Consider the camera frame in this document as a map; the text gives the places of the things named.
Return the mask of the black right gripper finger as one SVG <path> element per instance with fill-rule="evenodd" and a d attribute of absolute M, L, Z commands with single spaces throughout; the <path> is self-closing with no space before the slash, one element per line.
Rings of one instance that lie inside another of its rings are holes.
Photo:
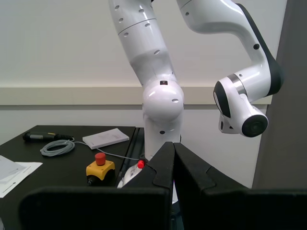
<path fill-rule="evenodd" d="M 174 179 L 186 230 L 305 230 L 305 189 L 249 189 L 180 143 Z"/>
<path fill-rule="evenodd" d="M 24 230 L 168 230 L 175 147 L 165 143 L 122 188 L 45 187 L 19 205 Z"/>

